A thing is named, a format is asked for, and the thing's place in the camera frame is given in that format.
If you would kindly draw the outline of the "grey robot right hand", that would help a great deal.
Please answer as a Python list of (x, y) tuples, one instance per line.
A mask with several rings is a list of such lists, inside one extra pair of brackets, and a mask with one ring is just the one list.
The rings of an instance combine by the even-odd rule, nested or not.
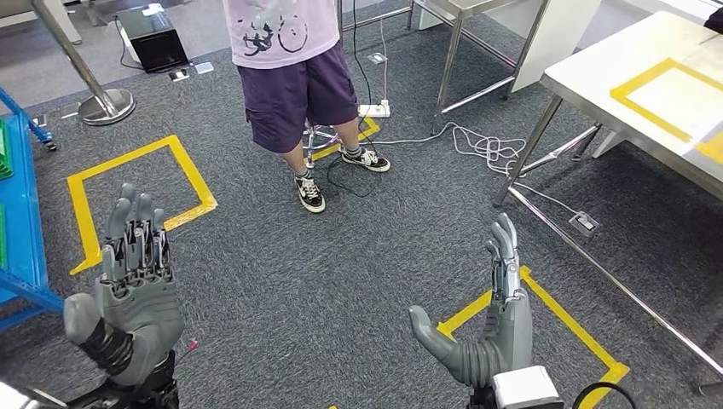
[(529, 366), (532, 355), (532, 313), (521, 284), (517, 230), (502, 212), (491, 231), (495, 239), (485, 247), (491, 256), (493, 286), (479, 340), (453, 341), (431, 323), (422, 307), (408, 309), (417, 341), (457, 382), (474, 388), (490, 386), (497, 374)]

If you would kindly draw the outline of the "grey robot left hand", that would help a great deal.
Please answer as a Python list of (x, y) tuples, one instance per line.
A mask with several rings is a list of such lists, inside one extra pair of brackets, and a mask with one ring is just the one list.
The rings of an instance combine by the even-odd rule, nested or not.
[(107, 219), (94, 291), (63, 305), (68, 340), (122, 386), (143, 384), (184, 329), (164, 221), (149, 194), (123, 184)]

